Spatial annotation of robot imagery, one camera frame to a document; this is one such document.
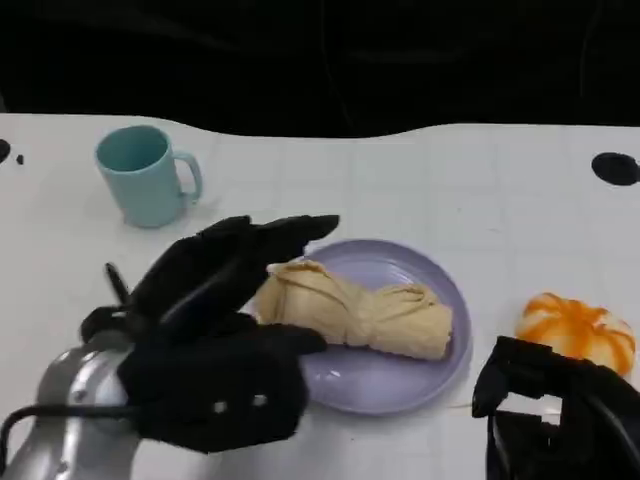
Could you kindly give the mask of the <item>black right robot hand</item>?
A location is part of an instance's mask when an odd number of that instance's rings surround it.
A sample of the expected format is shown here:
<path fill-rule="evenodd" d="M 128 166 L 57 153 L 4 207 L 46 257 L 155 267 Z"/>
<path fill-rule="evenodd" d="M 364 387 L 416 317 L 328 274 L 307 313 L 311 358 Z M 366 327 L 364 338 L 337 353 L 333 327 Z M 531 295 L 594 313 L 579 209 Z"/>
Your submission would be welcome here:
<path fill-rule="evenodd" d="M 511 393 L 561 399 L 559 423 L 501 410 Z M 487 421 L 489 479 L 639 476 L 639 393 L 605 366 L 500 336 L 476 381 L 471 410 Z"/>

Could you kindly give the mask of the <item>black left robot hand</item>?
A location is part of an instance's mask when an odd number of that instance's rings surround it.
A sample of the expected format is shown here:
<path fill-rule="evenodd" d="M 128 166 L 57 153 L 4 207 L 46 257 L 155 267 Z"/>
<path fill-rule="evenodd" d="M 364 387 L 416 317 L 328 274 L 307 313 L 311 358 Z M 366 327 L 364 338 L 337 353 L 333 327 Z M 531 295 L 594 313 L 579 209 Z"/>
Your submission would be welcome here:
<path fill-rule="evenodd" d="M 79 335 L 90 343 L 105 334 L 138 343 L 156 330 L 191 340 L 209 322 L 244 306 L 266 281 L 271 264 L 301 257 L 306 246 L 337 229 L 337 215 L 301 215 L 266 224 L 235 216 L 174 242 L 133 288 L 112 262 L 104 270 L 113 305 L 94 309 Z"/>

